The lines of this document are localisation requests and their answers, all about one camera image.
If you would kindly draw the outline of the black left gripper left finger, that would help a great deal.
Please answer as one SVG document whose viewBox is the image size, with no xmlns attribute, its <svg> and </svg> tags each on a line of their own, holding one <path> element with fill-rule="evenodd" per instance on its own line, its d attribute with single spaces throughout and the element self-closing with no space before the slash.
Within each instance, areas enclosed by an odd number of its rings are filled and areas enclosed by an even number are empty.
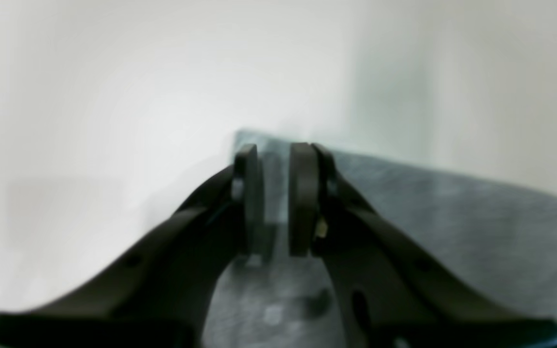
<svg viewBox="0 0 557 348">
<path fill-rule="evenodd" d="M 0 311 L 0 348 L 198 348 L 217 282 L 252 251 L 261 165 L 244 145 L 167 220 L 48 304 Z"/>
</svg>

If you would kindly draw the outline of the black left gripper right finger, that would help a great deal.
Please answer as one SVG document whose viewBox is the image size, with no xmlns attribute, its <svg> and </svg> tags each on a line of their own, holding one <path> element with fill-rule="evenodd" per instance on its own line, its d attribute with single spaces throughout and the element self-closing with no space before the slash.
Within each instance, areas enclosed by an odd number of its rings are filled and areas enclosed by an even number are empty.
<svg viewBox="0 0 557 348">
<path fill-rule="evenodd" d="M 288 250 L 320 258 L 350 348 L 557 348 L 557 322 L 458 279 L 383 219 L 319 144 L 292 143 Z"/>
</svg>

